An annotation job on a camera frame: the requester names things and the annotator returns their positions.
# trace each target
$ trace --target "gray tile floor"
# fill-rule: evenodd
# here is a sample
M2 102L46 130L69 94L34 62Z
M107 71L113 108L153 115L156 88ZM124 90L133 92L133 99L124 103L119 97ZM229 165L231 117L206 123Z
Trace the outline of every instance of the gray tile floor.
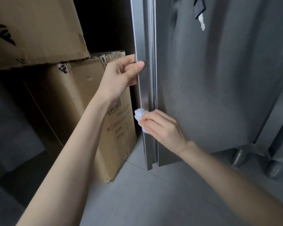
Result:
M186 163L145 169L142 140L117 177L92 186L81 226L245 225ZM230 163L231 151L215 154ZM283 201L283 175L276 181L250 155L239 171Z

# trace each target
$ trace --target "stainless steel refrigerator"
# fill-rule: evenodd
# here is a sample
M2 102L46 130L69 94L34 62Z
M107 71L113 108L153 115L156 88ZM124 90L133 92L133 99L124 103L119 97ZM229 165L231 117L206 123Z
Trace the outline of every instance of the stainless steel refrigerator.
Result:
M207 152L265 155L283 125L283 0L131 0L141 107ZM147 168L179 161L143 134Z

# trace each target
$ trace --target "brown cardboard box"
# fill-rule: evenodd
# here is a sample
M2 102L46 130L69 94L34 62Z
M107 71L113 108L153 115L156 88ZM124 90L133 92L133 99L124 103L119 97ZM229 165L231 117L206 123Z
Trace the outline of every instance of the brown cardboard box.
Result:
M0 0L0 70L86 57L73 0Z
M87 60L50 65L44 73L30 73L25 82L31 95L61 144L65 144L96 93L105 65L124 52ZM95 157L97 177L108 182L115 177L136 144L130 90L126 89L104 121Z

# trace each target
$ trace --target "finger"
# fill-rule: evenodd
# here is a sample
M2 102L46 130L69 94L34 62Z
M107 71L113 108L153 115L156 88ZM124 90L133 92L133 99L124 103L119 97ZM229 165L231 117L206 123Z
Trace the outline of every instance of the finger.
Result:
M137 83L137 79L131 79L128 83L128 86L134 86Z
M123 72L127 72L135 63L130 63L127 66L124 66Z
M138 73L143 69L144 62L139 61L136 64L134 64L127 72L123 73L127 76L128 79L134 79L138 75Z
M127 55L125 57L115 60L115 62L117 64L121 64L123 67L127 66L130 63L135 63L135 54Z
M160 135L158 134L158 132L156 130L151 128L151 125L149 125L148 121L140 122L140 124L144 127L144 129L146 129L146 131L151 136L153 136L156 140L160 141L161 140Z
M172 118L172 117L170 117L169 115L165 114L163 111L160 111L160 110L158 110L158 109L155 109L154 112L157 113L157 114L159 114L160 116L166 118L167 120L173 122L173 123L177 123L177 121L176 121L174 118Z
M143 114L143 116L141 117L141 120L142 121L152 120L163 127L166 127L168 123L170 123L169 120L167 120L166 118L162 117L161 115L155 112L149 112L149 113Z

